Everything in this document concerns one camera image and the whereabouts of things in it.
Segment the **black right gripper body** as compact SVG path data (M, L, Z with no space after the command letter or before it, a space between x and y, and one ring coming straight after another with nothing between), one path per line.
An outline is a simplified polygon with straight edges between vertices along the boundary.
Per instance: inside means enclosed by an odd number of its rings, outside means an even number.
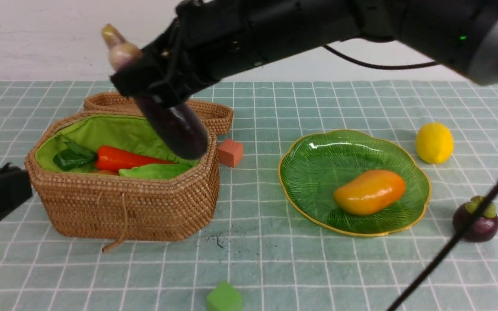
M239 49L237 37L246 30L243 5L242 0L183 0L168 28L110 81L125 97L152 97L164 108L184 103L222 79L212 57L225 60Z

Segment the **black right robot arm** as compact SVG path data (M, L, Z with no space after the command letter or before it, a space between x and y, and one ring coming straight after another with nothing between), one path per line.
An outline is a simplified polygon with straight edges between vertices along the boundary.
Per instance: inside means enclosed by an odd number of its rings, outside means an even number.
M336 41L399 41L478 85L498 83L498 0L184 0L141 59L110 79L167 106Z

